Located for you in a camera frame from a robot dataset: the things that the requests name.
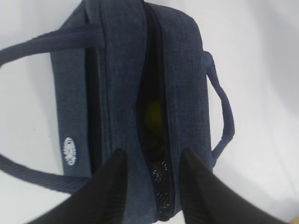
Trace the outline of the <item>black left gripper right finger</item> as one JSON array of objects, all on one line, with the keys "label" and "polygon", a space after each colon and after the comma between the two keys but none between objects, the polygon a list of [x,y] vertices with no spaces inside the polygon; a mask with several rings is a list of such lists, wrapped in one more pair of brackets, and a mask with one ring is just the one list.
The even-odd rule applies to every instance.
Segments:
[{"label": "black left gripper right finger", "polygon": [[[202,163],[191,149],[181,154],[181,206],[187,224],[297,224],[299,204],[270,197],[244,179],[244,192],[231,189]],[[289,208],[295,217],[282,220],[263,210],[253,199]]]}]

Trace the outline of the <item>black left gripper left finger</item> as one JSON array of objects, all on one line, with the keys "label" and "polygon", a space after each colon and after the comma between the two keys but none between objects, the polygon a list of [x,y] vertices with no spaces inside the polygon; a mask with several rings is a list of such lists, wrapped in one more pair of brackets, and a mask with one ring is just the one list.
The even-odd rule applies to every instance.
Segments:
[{"label": "black left gripper left finger", "polygon": [[128,156],[121,149],[79,191],[33,224],[121,224],[126,207]]}]

